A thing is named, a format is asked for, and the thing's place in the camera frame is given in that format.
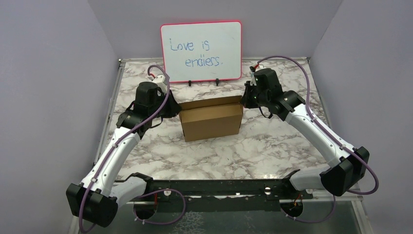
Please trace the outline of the brown cardboard box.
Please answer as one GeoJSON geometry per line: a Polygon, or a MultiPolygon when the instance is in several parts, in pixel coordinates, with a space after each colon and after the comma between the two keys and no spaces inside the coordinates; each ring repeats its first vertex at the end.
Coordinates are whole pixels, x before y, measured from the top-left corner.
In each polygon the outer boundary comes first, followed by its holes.
{"type": "Polygon", "coordinates": [[[180,103],[179,119],[186,142],[237,135],[243,119],[241,96],[180,103]]]}

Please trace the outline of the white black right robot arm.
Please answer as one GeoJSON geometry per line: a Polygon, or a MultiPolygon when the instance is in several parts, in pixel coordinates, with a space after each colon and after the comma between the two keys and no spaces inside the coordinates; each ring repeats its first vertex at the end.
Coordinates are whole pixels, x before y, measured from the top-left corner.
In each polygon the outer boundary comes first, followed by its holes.
{"type": "Polygon", "coordinates": [[[323,156],[327,169],[298,170],[283,178],[281,192],[294,198],[307,189],[327,190],[341,196],[364,177],[369,152],[354,146],[334,133],[295,91],[283,91],[276,72],[259,66],[245,83],[241,104],[247,109],[265,107],[270,115],[298,130],[323,156]]]}

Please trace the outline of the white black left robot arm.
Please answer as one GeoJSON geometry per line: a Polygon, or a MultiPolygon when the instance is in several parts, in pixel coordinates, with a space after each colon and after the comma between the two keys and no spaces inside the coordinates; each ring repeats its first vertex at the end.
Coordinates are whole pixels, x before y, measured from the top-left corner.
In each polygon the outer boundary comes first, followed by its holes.
{"type": "Polygon", "coordinates": [[[172,118],[181,107],[166,82],[145,81],[138,85],[135,100],[119,115],[116,129],[104,154],[79,184],[70,184],[66,191],[71,212],[78,217],[80,232],[86,234],[95,225],[107,227],[118,208],[138,197],[147,200],[153,192],[152,177],[135,173],[115,186],[115,179],[126,158],[153,128],[154,118],[172,118]]]}

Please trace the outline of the black whiteboard stand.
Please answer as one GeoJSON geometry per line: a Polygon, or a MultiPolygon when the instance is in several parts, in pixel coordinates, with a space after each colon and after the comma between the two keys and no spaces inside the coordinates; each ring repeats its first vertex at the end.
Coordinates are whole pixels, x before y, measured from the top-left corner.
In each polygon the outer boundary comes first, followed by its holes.
{"type": "Polygon", "coordinates": [[[196,83],[208,83],[208,82],[209,83],[213,82],[213,83],[215,83],[216,86],[218,86],[220,84],[220,80],[218,78],[216,78],[216,79],[203,79],[203,80],[189,80],[188,81],[188,86],[190,87],[190,86],[192,86],[193,84],[196,84],[196,83]]]}

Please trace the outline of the pink framed whiteboard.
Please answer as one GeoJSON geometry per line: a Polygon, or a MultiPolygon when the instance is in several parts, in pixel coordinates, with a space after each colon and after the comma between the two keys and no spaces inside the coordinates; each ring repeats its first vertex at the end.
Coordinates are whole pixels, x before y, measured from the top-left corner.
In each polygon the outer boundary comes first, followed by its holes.
{"type": "Polygon", "coordinates": [[[242,76],[242,24],[215,21],[160,27],[171,83],[237,80],[242,76]]]}

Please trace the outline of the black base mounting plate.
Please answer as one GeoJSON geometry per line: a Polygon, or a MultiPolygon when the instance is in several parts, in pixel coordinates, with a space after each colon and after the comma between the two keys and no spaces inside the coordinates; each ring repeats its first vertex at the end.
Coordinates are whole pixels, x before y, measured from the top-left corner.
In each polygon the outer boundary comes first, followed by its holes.
{"type": "Polygon", "coordinates": [[[285,179],[162,180],[134,173],[115,180],[110,197],[139,213],[275,211],[313,196],[285,179]]]}

